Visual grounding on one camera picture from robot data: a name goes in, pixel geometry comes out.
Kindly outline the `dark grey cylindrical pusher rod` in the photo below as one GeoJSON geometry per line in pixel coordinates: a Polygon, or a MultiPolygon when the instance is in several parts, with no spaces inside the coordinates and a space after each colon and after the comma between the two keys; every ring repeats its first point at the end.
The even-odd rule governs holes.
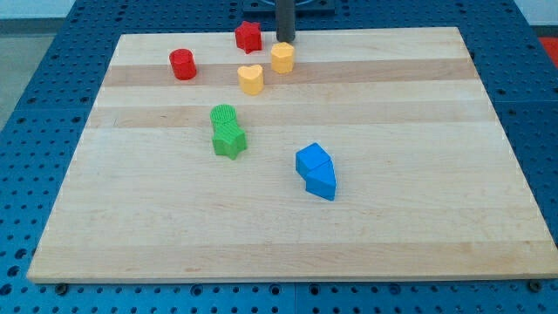
{"type": "Polygon", "coordinates": [[[276,0],[276,39],[291,43],[296,38],[295,0],[276,0]]]}

